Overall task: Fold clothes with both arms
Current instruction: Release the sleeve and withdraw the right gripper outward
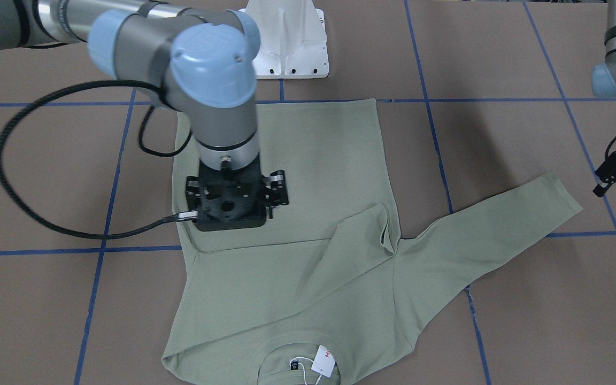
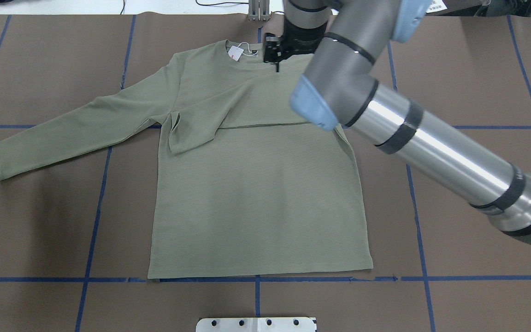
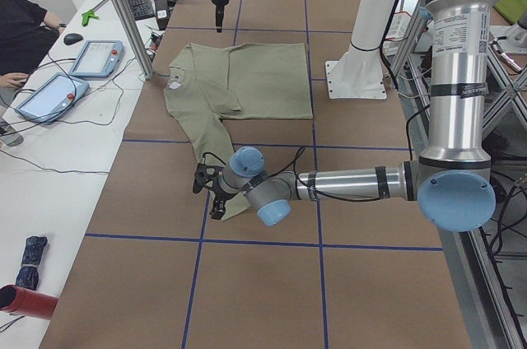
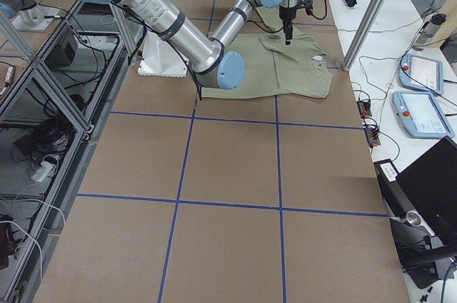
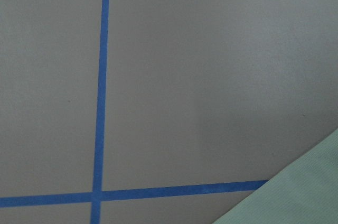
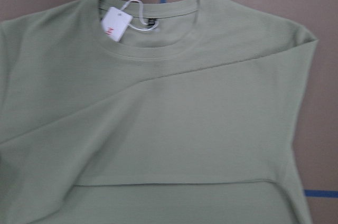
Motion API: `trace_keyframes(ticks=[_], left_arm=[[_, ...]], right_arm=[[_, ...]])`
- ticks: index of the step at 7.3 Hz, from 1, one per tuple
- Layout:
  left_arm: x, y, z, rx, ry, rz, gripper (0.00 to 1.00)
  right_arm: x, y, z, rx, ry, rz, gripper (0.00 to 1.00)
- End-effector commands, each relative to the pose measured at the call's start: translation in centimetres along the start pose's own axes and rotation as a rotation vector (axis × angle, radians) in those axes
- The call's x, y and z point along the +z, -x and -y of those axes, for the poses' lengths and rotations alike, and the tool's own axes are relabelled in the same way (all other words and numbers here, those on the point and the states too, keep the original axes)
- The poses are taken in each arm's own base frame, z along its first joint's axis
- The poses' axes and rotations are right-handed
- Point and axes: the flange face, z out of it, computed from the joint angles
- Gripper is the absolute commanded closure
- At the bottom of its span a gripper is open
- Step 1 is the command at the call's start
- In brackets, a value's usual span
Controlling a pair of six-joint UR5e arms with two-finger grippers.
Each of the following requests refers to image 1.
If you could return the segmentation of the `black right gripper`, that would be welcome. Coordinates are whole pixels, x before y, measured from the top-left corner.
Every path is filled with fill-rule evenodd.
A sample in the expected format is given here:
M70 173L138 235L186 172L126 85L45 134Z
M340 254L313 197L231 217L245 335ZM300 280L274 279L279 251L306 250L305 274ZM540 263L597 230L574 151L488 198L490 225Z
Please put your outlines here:
M186 178L187 220L199 231L261 227L273 219L275 208L289 205L283 169L264 176L258 160L237 170L227 160L221 166L215 170L200 163L198 175Z

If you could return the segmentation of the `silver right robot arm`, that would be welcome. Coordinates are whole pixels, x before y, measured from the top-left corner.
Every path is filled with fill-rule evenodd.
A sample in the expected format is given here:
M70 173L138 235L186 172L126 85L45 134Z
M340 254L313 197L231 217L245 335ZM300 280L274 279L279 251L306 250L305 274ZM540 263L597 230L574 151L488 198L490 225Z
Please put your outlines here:
M260 163L253 61L260 48L254 20L237 10L203 11L159 1L0 1L0 50L49 49L85 42L109 80L68 86L28 104L0 133L0 185L27 216L76 238L127 238L169 222L193 222L202 231L262 226L289 204L283 170L264 176ZM196 144L198 173L186 178L186 209L139 229L93 234L52 224L21 199L3 170L7 140L25 117L58 98L84 90L134 87L190 121L176 151Z

